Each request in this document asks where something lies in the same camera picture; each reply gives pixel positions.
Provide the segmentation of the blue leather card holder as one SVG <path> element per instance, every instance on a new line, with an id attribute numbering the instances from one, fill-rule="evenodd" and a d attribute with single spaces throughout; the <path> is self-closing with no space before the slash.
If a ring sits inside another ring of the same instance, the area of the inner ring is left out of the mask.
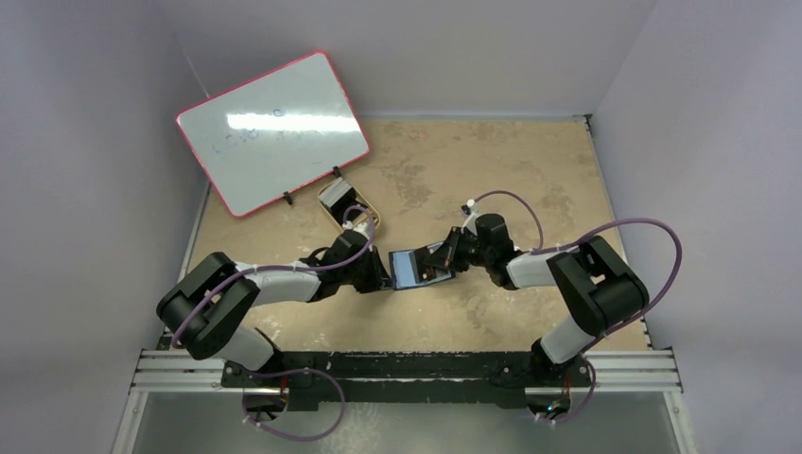
<path id="1" fill-rule="evenodd" d="M 423 288 L 442 283 L 456 277 L 454 271 L 433 268 L 425 260 L 443 242 L 435 242 L 418 249 L 389 252 L 390 276 L 393 290 Z"/>

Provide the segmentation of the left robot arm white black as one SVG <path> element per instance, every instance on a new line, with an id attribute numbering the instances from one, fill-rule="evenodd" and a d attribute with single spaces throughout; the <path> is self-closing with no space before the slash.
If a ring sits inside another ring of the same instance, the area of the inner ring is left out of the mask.
<path id="1" fill-rule="evenodd" d="M 249 310 L 319 302 L 342 287 L 360 294 L 392 287 L 378 249 L 353 230 L 286 265 L 246 265 L 225 253 L 211 253 L 161 299 L 155 312 L 172 332 L 174 347 L 196 360 L 236 363 L 257 386 L 269 387 L 281 377 L 283 353 L 268 335 L 245 325 Z"/>

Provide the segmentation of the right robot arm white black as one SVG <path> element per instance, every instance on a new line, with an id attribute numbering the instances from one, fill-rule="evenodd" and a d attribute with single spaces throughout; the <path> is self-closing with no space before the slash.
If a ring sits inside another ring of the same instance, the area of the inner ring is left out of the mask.
<path id="1" fill-rule="evenodd" d="M 532 345 L 532 375 L 545 385 L 564 377 L 586 347 L 650 301 L 645 285 L 603 237 L 592 236 L 565 252 L 525 252 L 514 245 L 499 214 L 480 215 L 471 227 L 453 228 L 442 244 L 417 260 L 426 274 L 481 267 L 495 285 L 508 290 L 557 287 L 568 314 Z"/>

